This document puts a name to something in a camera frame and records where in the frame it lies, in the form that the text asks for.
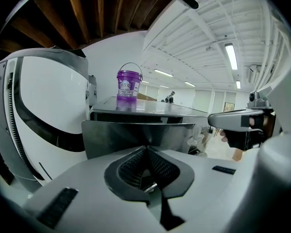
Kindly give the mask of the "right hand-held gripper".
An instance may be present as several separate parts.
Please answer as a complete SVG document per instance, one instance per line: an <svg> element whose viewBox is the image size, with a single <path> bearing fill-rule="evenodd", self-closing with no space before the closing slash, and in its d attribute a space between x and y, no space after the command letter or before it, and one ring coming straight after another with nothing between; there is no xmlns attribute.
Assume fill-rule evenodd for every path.
<svg viewBox="0 0 291 233"><path fill-rule="evenodd" d="M225 131L247 132L249 131L249 117L268 115L273 112L271 106L249 107L246 109L210 114L208 124Z"/></svg>

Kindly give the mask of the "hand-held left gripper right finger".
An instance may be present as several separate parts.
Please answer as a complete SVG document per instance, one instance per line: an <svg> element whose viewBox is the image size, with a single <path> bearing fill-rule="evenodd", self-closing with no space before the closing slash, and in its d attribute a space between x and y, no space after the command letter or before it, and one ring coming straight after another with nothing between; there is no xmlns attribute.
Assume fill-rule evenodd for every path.
<svg viewBox="0 0 291 233"><path fill-rule="evenodd" d="M144 233L196 232L189 226L203 212L221 201L240 164L185 153L142 150L142 167L148 169L160 189L161 204L142 215Z"/></svg>

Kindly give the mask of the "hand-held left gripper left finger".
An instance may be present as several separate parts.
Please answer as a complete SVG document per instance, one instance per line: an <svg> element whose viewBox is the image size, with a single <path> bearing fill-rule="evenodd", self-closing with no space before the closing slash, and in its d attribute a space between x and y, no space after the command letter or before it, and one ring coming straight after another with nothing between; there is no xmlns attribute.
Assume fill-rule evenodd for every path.
<svg viewBox="0 0 291 233"><path fill-rule="evenodd" d="M165 232L146 203L122 200L105 183L104 172L109 164L137 150L122 150L74 165L37 190L24 210L38 217L61 190L69 187L78 193L55 226L57 233Z"/></svg>

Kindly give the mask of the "person's right hand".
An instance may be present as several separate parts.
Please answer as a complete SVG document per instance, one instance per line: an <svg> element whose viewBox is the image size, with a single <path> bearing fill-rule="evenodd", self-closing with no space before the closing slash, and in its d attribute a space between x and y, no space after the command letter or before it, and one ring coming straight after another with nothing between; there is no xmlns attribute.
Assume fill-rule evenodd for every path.
<svg viewBox="0 0 291 233"><path fill-rule="evenodd" d="M222 130L220 136L231 148L247 151L260 146L273 134L274 116L260 115L249 118L250 132L234 132Z"/></svg>

